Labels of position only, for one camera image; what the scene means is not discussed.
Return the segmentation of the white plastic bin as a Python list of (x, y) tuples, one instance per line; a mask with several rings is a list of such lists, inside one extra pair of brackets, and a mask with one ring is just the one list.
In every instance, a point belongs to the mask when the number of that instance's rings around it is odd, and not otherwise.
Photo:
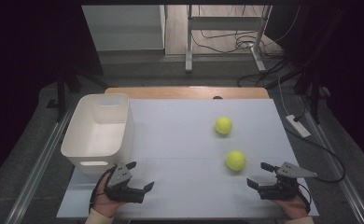
[(84, 174), (101, 174), (131, 160), (134, 121), (126, 94), (82, 97), (70, 120), (62, 154)]

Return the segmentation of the black metal stand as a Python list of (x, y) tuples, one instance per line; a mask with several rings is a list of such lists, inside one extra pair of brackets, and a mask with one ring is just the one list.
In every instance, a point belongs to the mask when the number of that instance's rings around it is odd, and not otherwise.
[(68, 87), (71, 92), (80, 92), (81, 90), (81, 84), (77, 79), (78, 76), (86, 78), (104, 90), (109, 87), (106, 82), (96, 77), (94, 73), (85, 71), (83, 68), (80, 68), (75, 64), (66, 68), (62, 68), (57, 74), (57, 99), (50, 100), (47, 105), (47, 108), (58, 109), (58, 122), (60, 122), (66, 114), (65, 87)]
[(306, 93), (311, 90), (310, 100), (310, 114), (314, 119), (316, 124), (320, 123), (318, 115), (318, 105), (321, 89), (321, 81), (323, 76), (317, 71), (312, 63), (307, 64), (302, 69), (302, 75), (299, 77), (295, 87), (294, 92), (298, 95)]

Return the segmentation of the person's left hand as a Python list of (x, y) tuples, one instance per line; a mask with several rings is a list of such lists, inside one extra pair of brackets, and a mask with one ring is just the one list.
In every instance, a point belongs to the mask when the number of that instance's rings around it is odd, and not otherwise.
[(91, 203), (91, 212), (95, 211), (103, 217), (112, 218), (124, 203), (112, 201), (106, 196), (105, 184), (108, 177), (109, 174), (106, 174), (97, 183)]

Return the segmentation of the white table sheet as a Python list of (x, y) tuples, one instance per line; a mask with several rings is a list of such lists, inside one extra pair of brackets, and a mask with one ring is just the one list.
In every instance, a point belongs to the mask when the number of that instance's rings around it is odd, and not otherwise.
[[(275, 175), (262, 162), (295, 163), (281, 118), (271, 99), (132, 100), (134, 133), (131, 160), (133, 188), (154, 182), (142, 203), (117, 213), (123, 219), (249, 219), (283, 215), (262, 200), (246, 180), (271, 185)], [(232, 122), (228, 134), (216, 120)], [(227, 155), (242, 151), (246, 166), (233, 171)]]

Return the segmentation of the metal floor rail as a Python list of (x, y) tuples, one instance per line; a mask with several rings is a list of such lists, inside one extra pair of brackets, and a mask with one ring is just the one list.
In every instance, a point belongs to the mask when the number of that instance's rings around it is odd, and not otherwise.
[(316, 142), (323, 147), (332, 175), (340, 178), (337, 186), (342, 191), (349, 209), (354, 214), (354, 222), (364, 224), (364, 154), (341, 124), (329, 112), (326, 105), (319, 104), (324, 112), (316, 124), (309, 112), (309, 106), (300, 96), (299, 102), (305, 107), (304, 118), (310, 126)]
[(19, 196), (13, 204), (9, 214), (7, 215), (4, 224), (21, 224), (30, 205), (30, 202), (35, 196), (35, 192), (39, 186), (39, 183), (48, 167), (54, 150), (62, 137), (63, 130), (72, 118), (73, 111), (76, 106), (77, 101), (71, 101), (66, 107), (65, 114), (61, 117), (59, 121), (56, 122), (46, 144), (42, 148), (33, 166), (32, 171), (28, 175), (28, 178), (22, 187)]

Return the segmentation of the yellow tennis ball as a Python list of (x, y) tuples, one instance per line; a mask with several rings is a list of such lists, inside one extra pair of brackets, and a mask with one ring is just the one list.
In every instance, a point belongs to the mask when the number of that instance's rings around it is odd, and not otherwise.
[(227, 117), (220, 117), (216, 120), (215, 129), (220, 134), (228, 134), (232, 129), (232, 122)]
[(242, 151), (234, 150), (227, 155), (227, 166), (233, 171), (241, 171), (246, 166), (246, 157)]

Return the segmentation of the person's right hand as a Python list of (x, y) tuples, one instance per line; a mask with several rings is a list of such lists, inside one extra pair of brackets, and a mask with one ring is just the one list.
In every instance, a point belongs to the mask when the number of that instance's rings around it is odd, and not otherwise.
[(299, 196), (296, 196), (294, 199), (289, 201), (273, 200), (273, 202), (279, 205), (290, 219), (298, 219), (308, 216), (305, 203)]

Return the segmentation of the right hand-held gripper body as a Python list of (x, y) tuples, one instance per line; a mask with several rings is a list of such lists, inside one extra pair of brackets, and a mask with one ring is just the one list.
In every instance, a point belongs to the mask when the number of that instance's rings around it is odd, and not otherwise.
[(304, 177), (317, 177), (317, 173), (284, 162), (275, 173), (276, 183), (272, 186), (259, 186), (259, 196), (262, 200), (291, 200), (299, 192), (297, 179)]

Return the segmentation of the white cabinet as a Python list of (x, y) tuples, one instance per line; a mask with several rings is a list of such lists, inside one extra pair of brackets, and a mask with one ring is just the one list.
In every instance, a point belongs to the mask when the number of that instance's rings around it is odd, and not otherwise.
[(164, 5), (83, 6), (82, 10), (98, 51), (164, 49)]

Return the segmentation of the white power strip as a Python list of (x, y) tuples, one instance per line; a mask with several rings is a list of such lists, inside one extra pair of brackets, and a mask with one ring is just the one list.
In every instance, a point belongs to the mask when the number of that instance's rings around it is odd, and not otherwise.
[(299, 121), (295, 120), (294, 115), (286, 116), (286, 120), (289, 125), (299, 134), (300, 137), (306, 138), (311, 135), (311, 133)]

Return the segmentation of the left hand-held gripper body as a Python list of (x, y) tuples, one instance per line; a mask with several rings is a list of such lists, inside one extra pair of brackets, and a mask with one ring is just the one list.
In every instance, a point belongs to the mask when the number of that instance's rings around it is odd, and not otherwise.
[(142, 189), (134, 189), (128, 186), (133, 175), (126, 164), (120, 163), (110, 169), (110, 175), (106, 180), (105, 194), (115, 202), (142, 203), (145, 193)]

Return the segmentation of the white metal desk frame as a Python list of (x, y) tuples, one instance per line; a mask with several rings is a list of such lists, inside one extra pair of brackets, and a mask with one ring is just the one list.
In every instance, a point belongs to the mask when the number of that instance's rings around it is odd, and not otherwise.
[(252, 57), (260, 73), (266, 71), (263, 60), (259, 53), (260, 40), (264, 34), (267, 20), (271, 11), (271, 6), (264, 6), (262, 14), (257, 17), (206, 17), (193, 16), (192, 5), (187, 5), (188, 9), (188, 39), (186, 46), (185, 71), (192, 71), (192, 32), (194, 30), (210, 31), (253, 31), (256, 32), (256, 39), (249, 45)]

